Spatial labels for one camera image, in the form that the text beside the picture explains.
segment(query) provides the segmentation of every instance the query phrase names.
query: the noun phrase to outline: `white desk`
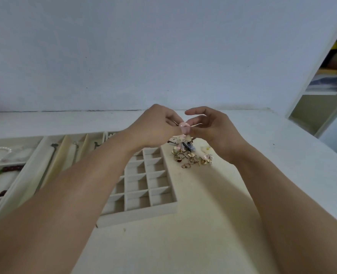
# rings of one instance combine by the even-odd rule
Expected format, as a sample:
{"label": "white desk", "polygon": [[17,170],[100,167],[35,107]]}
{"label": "white desk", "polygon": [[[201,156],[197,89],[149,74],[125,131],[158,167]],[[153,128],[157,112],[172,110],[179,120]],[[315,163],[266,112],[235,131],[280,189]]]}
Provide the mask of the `white desk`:
{"label": "white desk", "polygon": [[[337,154],[269,110],[224,111],[249,143],[337,218]],[[184,120],[183,111],[178,111]],[[0,137],[120,130],[140,111],[0,113]],[[277,273],[256,208],[237,170],[182,169],[165,156],[177,214],[95,229],[73,274]]]}

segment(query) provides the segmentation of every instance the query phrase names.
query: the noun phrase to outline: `hand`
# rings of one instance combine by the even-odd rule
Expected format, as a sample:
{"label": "hand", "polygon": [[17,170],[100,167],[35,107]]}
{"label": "hand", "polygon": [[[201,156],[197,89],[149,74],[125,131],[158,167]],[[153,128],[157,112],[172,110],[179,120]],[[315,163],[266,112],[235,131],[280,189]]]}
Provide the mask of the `hand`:
{"label": "hand", "polygon": [[185,114],[204,114],[186,121],[190,126],[196,125],[190,127],[189,134],[206,140],[229,163],[234,163],[236,156],[249,146],[226,114],[208,107],[191,108]]}
{"label": "hand", "polygon": [[182,134],[177,124],[184,122],[173,110],[154,104],[146,110],[129,128],[130,137],[139,147],[158,147],[171,137]]}

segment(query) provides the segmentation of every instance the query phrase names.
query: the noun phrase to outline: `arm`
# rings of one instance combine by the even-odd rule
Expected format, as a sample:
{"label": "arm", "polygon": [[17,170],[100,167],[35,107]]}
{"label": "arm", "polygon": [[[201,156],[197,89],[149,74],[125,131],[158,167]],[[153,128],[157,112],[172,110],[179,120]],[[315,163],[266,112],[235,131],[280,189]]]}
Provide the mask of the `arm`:
{"label": "arm", "polygon": [[0,273],[70,273],[129,159],[181,134],[173,121],[153,105],[0,221]]}
{"label": "arm", "polygon": [[250,193],[283,273],[337,273],[337,220],[249,145],[228,116],[207,107],[187,115],[190,135],[234,164]]}

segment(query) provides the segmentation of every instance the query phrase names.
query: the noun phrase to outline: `jewelry tray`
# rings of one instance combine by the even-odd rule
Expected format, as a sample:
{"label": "jewelry tray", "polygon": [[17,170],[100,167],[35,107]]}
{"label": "jewelry tray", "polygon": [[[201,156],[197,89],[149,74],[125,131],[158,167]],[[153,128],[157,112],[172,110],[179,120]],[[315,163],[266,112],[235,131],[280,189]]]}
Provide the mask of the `jewelry tray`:
{"label": "jewelry tray", "polygon": [[[34,195],[43,176],[41,187],[72,166],[74,160],[79,161],[96,145],[108,140],[113,133],[116,132],[0,139],[0,146],[11,149],[22,146],[23,154],[27,149],[29,156],[21,161],[18,159],[21,155],[16,153],[12,155],[13,160],[0,162],[0,169],[25,165],[20,172],[13,172],[8,178],[12,180],[8,181],[6,194],[0,197],[0,220]],[[96,227],[175,213],[177,203],[162,148],[143,148],[126,165],[102,209]]]}

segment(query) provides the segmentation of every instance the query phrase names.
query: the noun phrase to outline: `forearm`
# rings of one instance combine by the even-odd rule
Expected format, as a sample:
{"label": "forearm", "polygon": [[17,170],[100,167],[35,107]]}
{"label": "forearm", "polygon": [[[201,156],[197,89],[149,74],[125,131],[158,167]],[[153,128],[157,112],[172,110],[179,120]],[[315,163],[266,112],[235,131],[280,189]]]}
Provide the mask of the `forearm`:
{"label": "forearm", "polygon": [[337,220],[254,147],[248,145],[235,166],[283,272],[337,273]]}
{"label": "forearm", "polygon": [[0,273],[70,273],[138,149],[117,134],[2,220]]}

